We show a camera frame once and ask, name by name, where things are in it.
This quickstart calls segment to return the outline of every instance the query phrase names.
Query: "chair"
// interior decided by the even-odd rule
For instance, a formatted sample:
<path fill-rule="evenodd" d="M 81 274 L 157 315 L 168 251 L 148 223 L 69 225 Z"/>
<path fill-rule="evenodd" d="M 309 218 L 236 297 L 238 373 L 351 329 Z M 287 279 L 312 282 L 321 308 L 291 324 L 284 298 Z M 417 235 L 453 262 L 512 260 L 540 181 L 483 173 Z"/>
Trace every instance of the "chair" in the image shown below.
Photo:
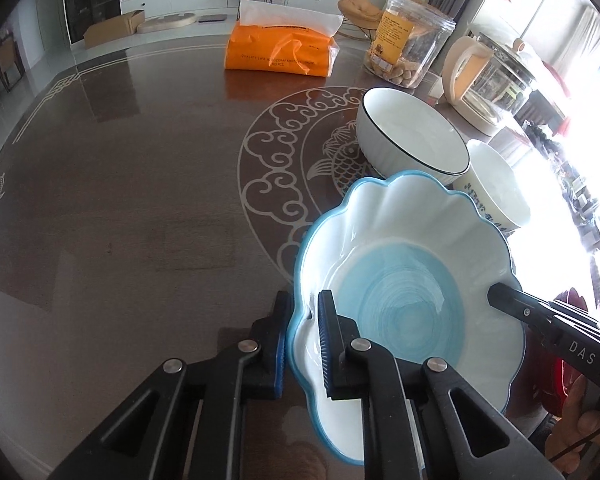
<path fill-rule="evenodd" d="M 378 30 L 382 18 L 382 9 L 376 7 L 369 0 L 340 0 L 338 8 L 344 16 L 344 22 L 352 23 L 362 31 L 369 41 L 373 41 L 374 33 Z M 360 39 L 342 32 L 339 34 L 354 40 Z"/>
<path fill-rule="evenodd" d="M 9 82 L 7 70 L 11 67 L 16 67 L 20 77 L 13 84 Z M 24 76 L 24 66 L 22 65 L 22 59 L 20 58 L 20 51 L 18 50 L 18 44 L 13 39 L 13 34 L 8 34 L 0 42 L 0 80 L 6 88 L 7 92 L 10 92 L 13 85 L 17 83 L 22 76 Z"/>

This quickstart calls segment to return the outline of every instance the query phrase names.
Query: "blue and white bowl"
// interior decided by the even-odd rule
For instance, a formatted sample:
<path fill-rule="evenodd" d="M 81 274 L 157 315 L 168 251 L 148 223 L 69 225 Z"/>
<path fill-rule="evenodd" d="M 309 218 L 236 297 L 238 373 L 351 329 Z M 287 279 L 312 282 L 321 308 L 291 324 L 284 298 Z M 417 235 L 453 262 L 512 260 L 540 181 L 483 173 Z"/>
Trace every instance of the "blue and white bowl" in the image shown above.
<path fill-rule="evenodd" d="M 521 290 L 509 248 L 472 200 L 420 171 L 362 178 L 306 234 L 296 261 L 287 358 L 314 427 L 337 455 L 362 463 L 359 400 L 328 399 L 316 306 L 333 291 L 339 314 L 396 357 L 445 358 L 504 410 L 525 351 L 522 324 L 492 308 L 487 291 Z"/>

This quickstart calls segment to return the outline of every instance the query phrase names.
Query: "plastic jar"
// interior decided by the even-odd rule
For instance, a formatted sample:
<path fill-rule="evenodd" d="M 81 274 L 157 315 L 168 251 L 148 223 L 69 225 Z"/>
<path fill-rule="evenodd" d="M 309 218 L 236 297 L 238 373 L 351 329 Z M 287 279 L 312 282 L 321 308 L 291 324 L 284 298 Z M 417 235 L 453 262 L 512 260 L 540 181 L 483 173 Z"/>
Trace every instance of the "plastic jar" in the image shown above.
<path fill-rule="evenodd" d="M 403 88 L 418 86 L 456 22 L 413 0 L 387 0 L 364 65 Z"/>

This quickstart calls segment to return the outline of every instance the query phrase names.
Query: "person's hand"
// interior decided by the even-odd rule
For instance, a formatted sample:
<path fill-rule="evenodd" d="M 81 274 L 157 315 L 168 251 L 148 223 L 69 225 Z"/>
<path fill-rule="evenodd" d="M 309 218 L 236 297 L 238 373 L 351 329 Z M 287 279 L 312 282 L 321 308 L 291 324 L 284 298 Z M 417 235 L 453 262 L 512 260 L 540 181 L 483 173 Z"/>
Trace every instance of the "person's hand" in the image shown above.
<path fill-rule="evenodd" d="M 556 422 L 551 435 L 544 444 L 544 455 L 548 459 L 600 428 L 600 412 L 580 414 L 580 405 L 586 384 L 587 380 L 584 376 L 578 377 L 573 383 L 562 407 L 562 418 Z M 600 445 L 600 434 L 593 441 Z M 556 460 L 554 465 L 561 472 L 573 473 L 580 465 L 582 447 L 568 452 Z"/>

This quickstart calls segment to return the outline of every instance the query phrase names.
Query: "jar lid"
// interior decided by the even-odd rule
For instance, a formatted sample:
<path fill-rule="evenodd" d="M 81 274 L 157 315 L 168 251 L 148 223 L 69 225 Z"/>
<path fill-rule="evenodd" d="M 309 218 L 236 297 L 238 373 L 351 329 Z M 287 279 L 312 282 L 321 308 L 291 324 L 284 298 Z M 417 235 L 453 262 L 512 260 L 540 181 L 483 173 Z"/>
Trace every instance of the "jar lid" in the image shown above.
<path fill-rule="evenodd" d="M 435 7 L 428 6 L 427 4 L 420 4 L 415 0 L 387 0 L 384 8 L 389 9 L 391 6 L 401 7 L 413 19 L 440 28 L 449 34 L 456 28 L 454 20 Z"/>
<path fill-rule="evenodd" d="M 536 77 L 533 75 L 533 72 L 526 66 L 522 57 L 510 46 L 492 40 L 483 32 L 478 34 L 475 39 L 488 46 L 491 50 L 494 50 L 495 56 L 518 76 L 522 82 L 529 86 L 535 86 Z"/>

